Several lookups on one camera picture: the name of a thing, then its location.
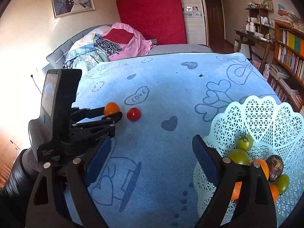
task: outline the shelf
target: shelf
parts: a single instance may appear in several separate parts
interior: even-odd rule
[[[262,10],[267,10],[269,13],[274,13],[273,10],[265,7],[251,7],[251,8],[246,8],[246,10],[251,10],[251,9],[262,9]]]
[[[294,102],[294,100],[291,98],[291,95],[287,93],[287,91],[284,89],[284,87],[282,86],[282,84],[278,80],[276,80],[274,77],[273,77],[273,79],[280,86],[280,88],[283,90],[283,92],[285,93],[285,95],[287,96],[287,98],[290,100],[290,102],[292,102],[292,104],[294,105],[294,107],[297,108],[296,112],[300,112],[301,107],[299,107],[298,104],[296,104],[296,102]]]
[[[271,27],[271,26],[266,26],[266,25],[263,25],[263,24],[261,24],[261,23],[256,23],[256,22],[254,22],[254,24],[256,24],[256,25],[260,25],[260,26],[265,26],[265,27],[268,27],[268,28],[274,29],[274,27]]]
[[[291,50],[293,53],[295,53],[296,55],[298,55],[299,57],[301,57],[302,59],[304,59],[304,56],[302,56],[299,52],[295,51],[294,49],[292,49],[291,47],[289,47],[288,45],[282,43],[281,41],[276,40],[276,43],[286,47],[287,49]]]
[[[304,83],[303,83],[303,81],[301,81],[289,68],[287,68],[286,66],[285,66],[285,64],[284,63],[282,63],[281,61],[279,61],[279,59],[277,59],[277,58],[275,58],[275,60],[284,68],[284,69],[286,69],[286,71],[291,75],[291,76],[293,76],[293,78],[301,85],[301,87],[303,87],[304,88]]]
[[[281,30],[287,30],[293,34],[296,34],[296,36],[298,36],[299,38],[304,38],[304,32],[294,28],[292,25],[280,20],[275,20],[275,23],[284,27],[284,28],[280,28]]]

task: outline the orange cherry tomato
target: orange cherry tomato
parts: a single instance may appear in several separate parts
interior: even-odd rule
[[[279,197],[279,189],[274,184],[269,184],[273,201],[276,202]]]
[[[109,116],[117,112],[120,112],[119,106],[114,102],[110,102],[106,104],[103,114],[104,116]]]
[[[262,160],[262,159],[255,159],[255,160],[252,161],[249,165],[253,164],[253,162],[258,162],[258,163],[260,163],[260,165],[261,165],[261,167],[262,167],[262,169],[263,169],[263,172],[264,172],[264,174],[265,174],[265,177],[266,177],[266,179],[268,180],[268,177],[269,177],[269,167],[268,167],[266,161],[265,161],[265,160]]]
[[[234,189],[232,192],[231,200],[236,200],[239,198],[240,191],[241,191],[242,182],[236,182],[234,185]]]

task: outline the metal screw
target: metal screw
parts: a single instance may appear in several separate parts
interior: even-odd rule
[[[50,162],[46,162],[44,165],[43,165],[43,168],[44,169],[47,169],[51,166],[51,163]]]
[[[81,162],[81,158],[74,158],[73,163],[74,164],[79,164]]]
[[[231,162],[231,159],[228,158],[228,157],[224,157],[223,162],[226,163],[226,164],[229,164]]]
[[[259,167],[261,166],[260,163],[259,163],[259,162],[256,162],[256,161],[253,162],[253,165],[254,165],[256,168],[259,168]]]

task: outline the green tomato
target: green tomato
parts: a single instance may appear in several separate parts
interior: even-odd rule
[[[252,148],[253,139],[251,135],[244,133],[237,139],[235,145],[237,148],[244,149],[246,152],[248,152]]]
[[[236,164],[248,165],[249,163],[248,154],[243,149],[234,149],[227,155],[227,157]]]
[[[283,194],[288,189],[289,176],[287,174],[281,175],[275,182],[275,185],[278,187],[279,194]]]

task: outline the wooden floor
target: wooden floor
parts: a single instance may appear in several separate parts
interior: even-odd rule
[[[230,54],[234,53],[234,47],[232,44],[227,41],[223,42],[210,42],[210,48],[213,52],[221,53],[221,54]]]

